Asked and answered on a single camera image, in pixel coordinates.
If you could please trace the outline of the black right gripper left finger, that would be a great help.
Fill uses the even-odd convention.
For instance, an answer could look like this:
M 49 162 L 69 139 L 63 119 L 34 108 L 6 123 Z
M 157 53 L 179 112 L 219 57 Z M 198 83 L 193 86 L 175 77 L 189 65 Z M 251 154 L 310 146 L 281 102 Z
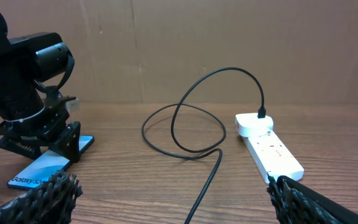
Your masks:
M 70 223 L 82 194 L 76 175 L 58 170 L 36 188 L 1 205 L 0 224 Z

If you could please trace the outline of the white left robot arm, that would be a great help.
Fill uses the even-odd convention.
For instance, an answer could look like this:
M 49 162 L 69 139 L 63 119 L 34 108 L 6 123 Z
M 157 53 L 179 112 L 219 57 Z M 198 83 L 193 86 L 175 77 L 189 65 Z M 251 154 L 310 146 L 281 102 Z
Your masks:
M 80 160 L 81 124 L 67 123 L 63 96 L 75 59 L 56 32 L 41 32 L 8 38 L 6 20 L 0 13 L 0 148 L 30 159 L 41 148 Z

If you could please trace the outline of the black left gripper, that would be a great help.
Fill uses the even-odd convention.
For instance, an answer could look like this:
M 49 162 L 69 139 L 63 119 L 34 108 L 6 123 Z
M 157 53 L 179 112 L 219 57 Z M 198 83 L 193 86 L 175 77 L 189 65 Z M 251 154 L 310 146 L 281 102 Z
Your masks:
M 67 124 L 70 105 L 77 104 L 75 96 L 46 99 L 43 109 L 26 119 L 0 123 L 0 148 L 36 160 L 42 155 L 39 147 L 25 145 L 49 145 L 48 149 L 71 162 L 80 160 L 79 138 L 81 124 Z

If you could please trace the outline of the Samsung Galaxy smartphone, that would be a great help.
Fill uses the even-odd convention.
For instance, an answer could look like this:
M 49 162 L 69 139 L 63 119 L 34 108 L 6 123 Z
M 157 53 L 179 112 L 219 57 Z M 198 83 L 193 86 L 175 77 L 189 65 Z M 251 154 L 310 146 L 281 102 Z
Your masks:
M 48 181 L 57 170 L 66 171 L 72 162 L 56 152 L 47 150 L 7 182 L 10 189 L 30 190 Z

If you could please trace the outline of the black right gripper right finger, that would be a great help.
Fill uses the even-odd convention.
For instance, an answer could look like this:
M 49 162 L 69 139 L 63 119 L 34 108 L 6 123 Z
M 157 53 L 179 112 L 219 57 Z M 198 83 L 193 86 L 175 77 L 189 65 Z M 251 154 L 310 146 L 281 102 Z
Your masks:
M 358 214 L 281 175 L 268 175 L 267 192 L 281 224 L 356 224 Z

